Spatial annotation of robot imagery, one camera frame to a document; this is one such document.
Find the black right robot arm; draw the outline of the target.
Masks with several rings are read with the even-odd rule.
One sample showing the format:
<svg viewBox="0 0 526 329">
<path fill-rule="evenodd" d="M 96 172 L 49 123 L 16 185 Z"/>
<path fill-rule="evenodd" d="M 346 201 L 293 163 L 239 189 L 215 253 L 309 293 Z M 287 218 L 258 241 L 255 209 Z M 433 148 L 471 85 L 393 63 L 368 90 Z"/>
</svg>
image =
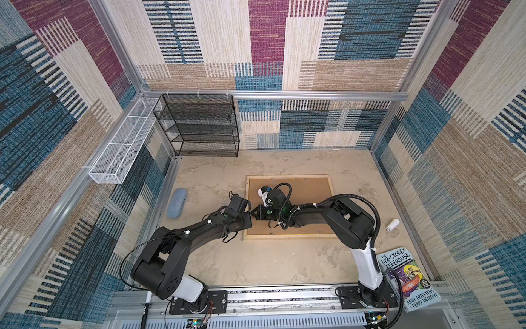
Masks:
<svg viewBox="0 0 526 329">
<path fill-rule="evenodd" d="M 274 188 L 264 186 L 258 191 L 262 203 L 251 211 L 258 221 L 275 222 L 282 230 L 309 225 L 327 224 L 335 236 L 352 250 L 358 269 L 356 298 L 363 307 L 377 307 L 384 301 L 386 283 L 380 269 L 375 242 L 379 235 L 380 216 L 374 205 L 362 196 L 338 194 L 319 203 L 294 205 L 291 192 L 283 193 L 280 183 Z"/>
</svg>

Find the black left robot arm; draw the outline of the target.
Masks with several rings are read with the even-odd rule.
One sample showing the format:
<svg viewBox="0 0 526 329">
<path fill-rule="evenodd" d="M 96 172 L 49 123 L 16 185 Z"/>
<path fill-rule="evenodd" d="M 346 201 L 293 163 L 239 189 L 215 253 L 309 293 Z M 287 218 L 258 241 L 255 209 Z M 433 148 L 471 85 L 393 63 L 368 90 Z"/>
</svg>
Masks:
<svg viewBox="0 0 526 329">
<path fill-rule="evenodd" d="M 249 229 L 250 210 L 250 201 L 234 194 L 227 206 L 211 212 L 200 222 L 181 229 L 156 229 L 136 259 L 131 278 L 162 300 L 172 297 L 187 303 L 193 312 L 210 312 L 208 286 L 185 274 L 188 258 L 211 241 L 220 239 L 229 243 L 239 232 Z"/>
</svg>

